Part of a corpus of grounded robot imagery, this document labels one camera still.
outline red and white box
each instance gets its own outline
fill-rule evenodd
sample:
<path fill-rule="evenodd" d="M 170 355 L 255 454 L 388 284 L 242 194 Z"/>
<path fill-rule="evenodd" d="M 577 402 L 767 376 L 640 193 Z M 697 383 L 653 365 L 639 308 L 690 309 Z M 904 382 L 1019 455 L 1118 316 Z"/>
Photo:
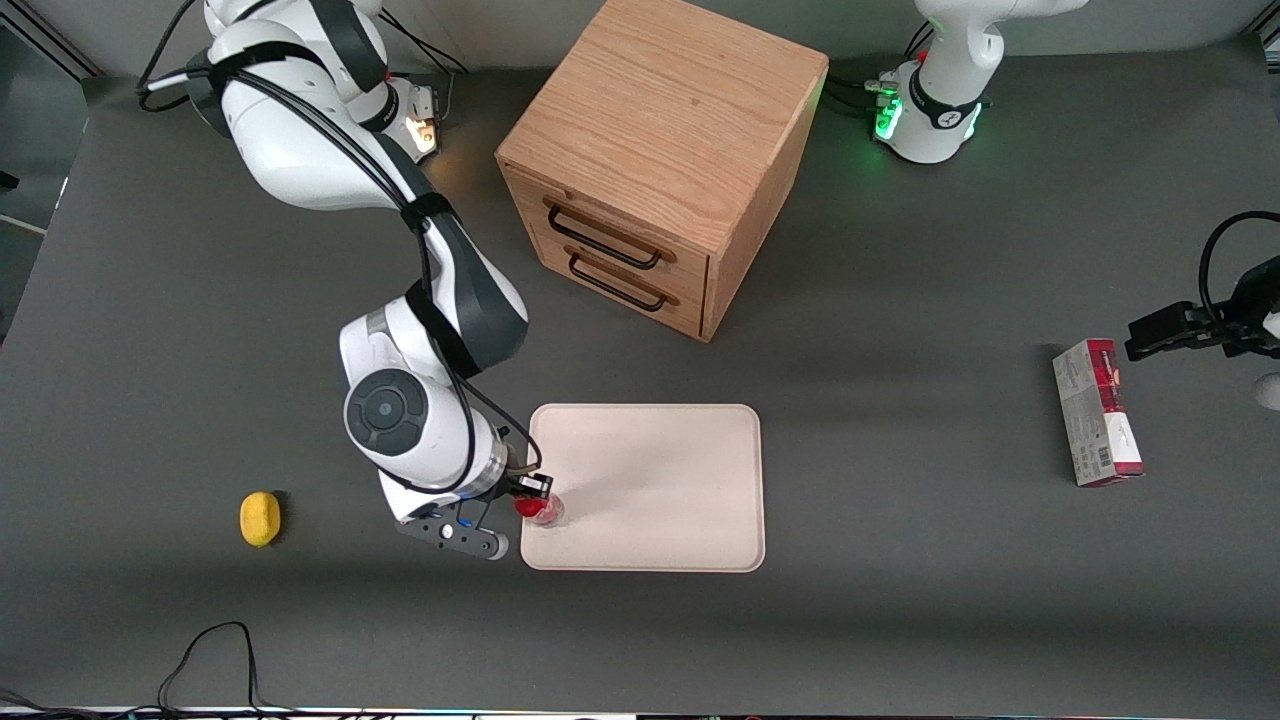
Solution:
<path fill-rule="evenodd" d="M 1075 484 L 1100 488 L 1143 474 L 1138 442 L 1120 404 L 1114 340 L 1091 338 L 1053 359 L 1071 443 Z"/>

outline yellow sponge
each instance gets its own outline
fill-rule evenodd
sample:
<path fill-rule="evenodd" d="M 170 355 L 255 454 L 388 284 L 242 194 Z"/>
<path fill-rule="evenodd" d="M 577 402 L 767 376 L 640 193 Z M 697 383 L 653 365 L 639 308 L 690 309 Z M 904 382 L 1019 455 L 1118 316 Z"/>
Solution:
<path fill-rule="evenodd" d="M 241 534 L 253 547 L 266 547 L 280 534 L 280 501 L 266 491 L 250 493 L 241 502 Z"/>

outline black metal handle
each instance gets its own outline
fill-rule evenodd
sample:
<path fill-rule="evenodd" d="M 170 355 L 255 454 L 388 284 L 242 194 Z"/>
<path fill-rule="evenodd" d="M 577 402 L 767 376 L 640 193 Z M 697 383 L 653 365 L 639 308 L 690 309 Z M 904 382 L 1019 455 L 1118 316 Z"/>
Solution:
<path fill-rule="evenodd" d="M 577 232 L 573 228 L 567 228 L 567 227 L 557 223 L 556 218 L 559 215 L 559 213 L 561 213 L 559 205 L 552 205 L 552 211 L 547 214 L 547 224 L 549 224 L 553 231 L 563 234 L 564 237 L 570 237 L 572 240 L 576 240 L 576 241 L 581 242 L 582 245 L 590 247 L 591 250 L 598 250 L 598 251 L 608 255 L 609 258 L 613 258 L 618 263 L 626 263 L 627 265 L 631 265 L 632 268 L 635 268 L 637 270 L 652 270 L 653 266 L 657 265 L 658 260 L 662 258 L 662 254 L 658 252 L 658 251 L 654 251 L 653 256 L 649 258 L 648 260 L 641 260 L 639 258 L 632 258 L 632 256 L 627 255 L 626 252 L 618 252 L 617 250 L 609 247 L 608 245 L 603 245 L 603 243 L 600 243 L 598 241 L 594 241 L 594 240 L 586 237 L 585 234 Z"/>
<path fill-rule="evenodd" d="M 586 281 L 588 283 L 593 284 L 594 287 L 598 287 L 598 288 L 603 290 L 604 292 L 608 292 L 613 297 L 617 297 L 618 300 L 622 300 L 623 302 L 628 302 L 631 305 L 635 305 L 636 307 L 644 310 L 645 313 L 657 313 L 658 310 L 662 309 L 663 305 L 667 304 L 667 296 L 666 295 L 658 295 L 658 301 L 657 302 L 645 302 L 644 300 L 640 300 L 639 297 L 636 297 L 634 295 L 627 295 L 626 292 L 622 292 L 621 290 L 613 287 L 612 284 L 609 284 L 609 283 L 607 283 L 604 281 L 593 278 L 591 275 L 589 275 L 589 274 L 584 273 L 582 270 L 577 269 L 577 261 L 581 260 L 581 259 L 582 258 L 577 252 L 572 254 L 570 256 L 570 259 L 568 259 L 568 272 L 573 273 L 575 278 L 581 278 L 581 279 Z"/>

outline drawer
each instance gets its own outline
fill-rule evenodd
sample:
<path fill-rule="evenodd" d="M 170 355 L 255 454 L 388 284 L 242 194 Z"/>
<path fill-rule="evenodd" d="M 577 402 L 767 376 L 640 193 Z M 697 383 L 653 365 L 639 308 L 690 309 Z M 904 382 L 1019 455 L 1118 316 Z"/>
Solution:
<path fill-rule="evenodd" d="M 699 337 L 703 302 L 681 297 L 649 284 L 648 278 L 620 269 L 598 254 L 570 243 L 543 247 L 543 264 L 595 292 L 648 315 L 676 331 Z"/>
<path fill-rule="evenodd" d="M 707 255 L 671 242 L 643 240 L 621 223 L 584 210 L 579 199 L 571 200 L 572 193 L 513 168 L 503 167 L 503 174 L 544 264 L 568 246 L 590 255 L 613 273 L 640 278 L 646 287 L 701 306 L 707 287 Z"/>

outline wooden drawer unit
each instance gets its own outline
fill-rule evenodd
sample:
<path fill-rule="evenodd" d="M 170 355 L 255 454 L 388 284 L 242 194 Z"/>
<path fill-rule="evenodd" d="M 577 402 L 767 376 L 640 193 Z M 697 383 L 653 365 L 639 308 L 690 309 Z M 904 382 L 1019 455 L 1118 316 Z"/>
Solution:
<path fill-rule="evenodd" d="M 710 341 L 791 191 L 826 72 L 680 0 L 608 0 L 498 147 L 538 258 Z"/>

